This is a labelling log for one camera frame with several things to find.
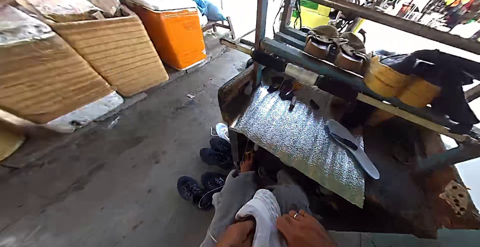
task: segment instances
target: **concrete floor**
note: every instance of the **concrete floor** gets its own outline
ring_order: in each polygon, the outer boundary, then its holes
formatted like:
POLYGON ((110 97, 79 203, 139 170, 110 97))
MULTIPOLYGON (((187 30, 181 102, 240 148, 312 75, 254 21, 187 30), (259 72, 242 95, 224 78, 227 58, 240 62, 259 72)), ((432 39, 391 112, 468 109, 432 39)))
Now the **concrete floor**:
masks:
POLYGON ((219 87, 248 58, 228 51, 148 90, 114 128, 100 123, 3 176, 0 246, 199 245, 214 211, 182 200, 177 178, 220 170, 198 152, 221 121, 219 87))

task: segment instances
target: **white cloth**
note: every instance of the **white cloth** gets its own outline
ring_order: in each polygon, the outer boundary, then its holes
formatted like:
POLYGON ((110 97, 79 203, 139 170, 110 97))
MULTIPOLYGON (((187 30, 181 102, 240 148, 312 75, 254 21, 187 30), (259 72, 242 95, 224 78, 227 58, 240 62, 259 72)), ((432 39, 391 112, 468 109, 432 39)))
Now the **white cloth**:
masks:
POLYGON ((235 219, 242 220, 249 216, 255 218, 256 228, 252 247, 287 247, 276 227, 280 215, 280 206, 275 195, 269 190, 260 189, 240 208, 235 219))

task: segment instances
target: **black sneaker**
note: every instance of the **black sneaker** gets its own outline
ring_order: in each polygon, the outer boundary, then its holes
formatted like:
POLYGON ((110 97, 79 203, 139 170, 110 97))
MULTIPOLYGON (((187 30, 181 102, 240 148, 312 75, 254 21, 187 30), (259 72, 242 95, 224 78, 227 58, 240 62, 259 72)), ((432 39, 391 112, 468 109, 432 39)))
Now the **black sneaker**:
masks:
POLYGON ((210 148, 200 149, 201 159, 209 165, 220 165, 219 159, 223 159, 222 154, 210 148))
POLYGON ((230 143, 223 138, 213 137, 210 139, 210 146, 216 152, 220 152, 230 157, 232 156, 232 147, 230 146, 230 143))
POLYGON ((200 205, 211 205, 213 195, 220 192, 225 185, 225 176, 220 173, 207 172, 201 176, 201 182, 208 190, 200 200, 200 205))
POLYGON ((184 200, 192 201, 192 203, 199 208, 205 208, 208 206, 208 202, 203 201, 202 205, 200 205, 199 202, 206 192, 199 187, 197 181, 192 177, 179 177, 179 179, 177 180, 177 191, 184 200))
POLYGON ((220 157, 218 158, 218 166, 221 169, 225 170, 230 170, 233 167, 233 160, 231 156, 225 155, 225 154, 220 154, 220 157))
POLYGON ((221 190, 221 187, 225 185, 225 176, 220 173, 207 172, 201 176, 201 182, 209 191, 218 190, 218 193, 221 190))

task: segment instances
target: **white sneaker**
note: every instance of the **white sneaker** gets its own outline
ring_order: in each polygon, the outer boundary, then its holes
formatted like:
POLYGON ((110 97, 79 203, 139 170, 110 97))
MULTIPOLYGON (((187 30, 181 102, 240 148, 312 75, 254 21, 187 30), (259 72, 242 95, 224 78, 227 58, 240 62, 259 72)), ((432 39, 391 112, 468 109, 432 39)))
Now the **white sneaker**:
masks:
POLYGON ((218 134, 218 136, 230 142, 230 138, 228 137, 229 136, 228 129, 229 129, 228 126, 226 126, 222 122, 218 122, 215 126, 215 131, 218 134))

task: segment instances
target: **orange cooler box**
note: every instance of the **orange cooler box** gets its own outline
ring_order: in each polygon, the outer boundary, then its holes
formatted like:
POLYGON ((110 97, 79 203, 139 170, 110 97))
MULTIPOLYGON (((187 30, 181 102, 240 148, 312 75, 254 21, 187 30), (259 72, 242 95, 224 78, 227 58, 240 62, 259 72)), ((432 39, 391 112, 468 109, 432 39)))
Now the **orange cooler box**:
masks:
POLYGON ((204 35, 192 0, 123 0, 143 22, 163 63, 178 70, 204 62, 204 35))

